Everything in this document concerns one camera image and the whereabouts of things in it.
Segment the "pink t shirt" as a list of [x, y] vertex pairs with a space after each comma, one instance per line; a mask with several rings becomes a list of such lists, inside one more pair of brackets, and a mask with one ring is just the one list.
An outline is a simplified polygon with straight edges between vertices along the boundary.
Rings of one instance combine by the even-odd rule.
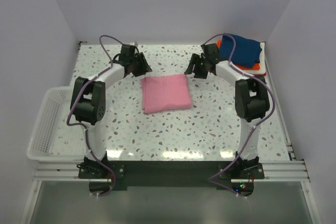
[[141, 79], [141, 88], [142, 109], [146, 114], [192, 107], [188, 80], [184, 74], [145, 77]]

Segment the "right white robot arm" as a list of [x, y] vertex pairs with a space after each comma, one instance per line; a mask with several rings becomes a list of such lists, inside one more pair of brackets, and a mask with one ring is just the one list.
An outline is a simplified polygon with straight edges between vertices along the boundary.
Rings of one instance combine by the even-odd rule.
[[273, 99], [263, 76], [256, 77], [237, 66], [230, 59], [221, 59], [216, 44], [202, 44], [201, 54], [192, 54], [185, 74], [206, 79], [209, 73], [227, 81], [235, 88], [235, 111], [240, 118], [240, 143], [235, 154], [234, 173], [246, 178], [253, 171], [250, 162], [258, 162], [258, 140], [260, 125], [267, 120], [275, 108], [270, 107]]

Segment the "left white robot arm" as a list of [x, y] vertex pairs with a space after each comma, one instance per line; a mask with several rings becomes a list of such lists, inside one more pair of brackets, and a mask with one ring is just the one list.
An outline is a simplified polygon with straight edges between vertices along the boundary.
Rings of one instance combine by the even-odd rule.
[[83, 127], [86, 158], [94, 161], [90, 171], [97, 178], [105, 177], [109, 171], [109, 165], [102, 161], [106, 149], [100, 133], [100, 121], [106, 112], [106, 91], [130, 74], [138, 77], [151, 71], [144, 54], [139, 52], [136, 45], [123, 44], [120, 53], [111, 58], [108, 67], [93, 76], [75, 80], [67, 125]]

